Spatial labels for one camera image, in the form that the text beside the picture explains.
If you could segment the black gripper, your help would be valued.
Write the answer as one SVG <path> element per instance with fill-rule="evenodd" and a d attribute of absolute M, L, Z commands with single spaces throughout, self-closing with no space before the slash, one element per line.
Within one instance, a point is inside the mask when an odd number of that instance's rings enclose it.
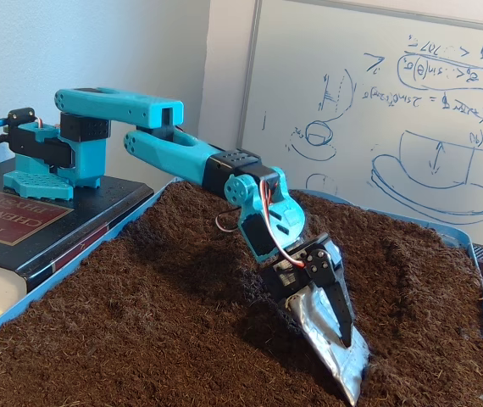
<path fill-rule="evenodd" d="M 327 233 L 301 243 L 289 252 L 303 265 L 276 260 L 260 271 L 264 286 L 276 302 L 287 299 L 313 283 L 323 288 L 336 316 L 343 344 L 352 343 L 353 307 L 343 281 L 343 263 L 338 247 Z"/>

